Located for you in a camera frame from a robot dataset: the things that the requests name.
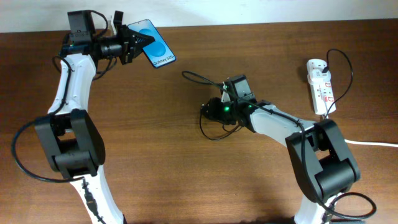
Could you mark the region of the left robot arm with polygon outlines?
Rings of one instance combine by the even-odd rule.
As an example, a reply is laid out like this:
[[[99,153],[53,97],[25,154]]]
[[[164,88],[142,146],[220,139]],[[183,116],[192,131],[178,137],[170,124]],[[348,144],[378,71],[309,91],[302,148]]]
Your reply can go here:
[[[68,13],[70,33],[59,52],[61,77],[47,116],[34,123],[50,167],[62,175],[81,197],[93,223],[125,223],[104,174],[106,158],[103,139],[88,114],[91,84],[104,74],[99,60],[131,63],[143,48],[153,43],[122,24],[123,12],[114,13],[116,29],[111,37],[96,33],[93,10]]]

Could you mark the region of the blue screen smartphone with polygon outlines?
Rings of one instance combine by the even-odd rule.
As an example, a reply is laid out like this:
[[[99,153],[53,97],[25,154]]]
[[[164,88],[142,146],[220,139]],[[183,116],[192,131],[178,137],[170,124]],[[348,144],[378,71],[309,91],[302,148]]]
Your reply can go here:
[[[160,68],[176,61],[175,54],[149,19],[129,24],[127,27],[140,34],[154,38],[153,43],[143,48],[145,55],[154,68]]]

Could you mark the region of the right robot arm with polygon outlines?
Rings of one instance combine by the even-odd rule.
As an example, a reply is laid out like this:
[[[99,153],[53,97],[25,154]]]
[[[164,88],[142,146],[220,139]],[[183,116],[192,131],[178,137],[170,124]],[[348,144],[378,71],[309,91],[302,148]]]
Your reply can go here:
[[[201,106],[200,117],[235,129],[247,128],[287,148],[295,178],[303,193],[292,223],[363,222],[359,215],[335,210],[337,201],[350,196],[361,173],[337,124],[326,119],[299,119],[268,101],[257,101],[245,75],[215,85],[221,97]]]

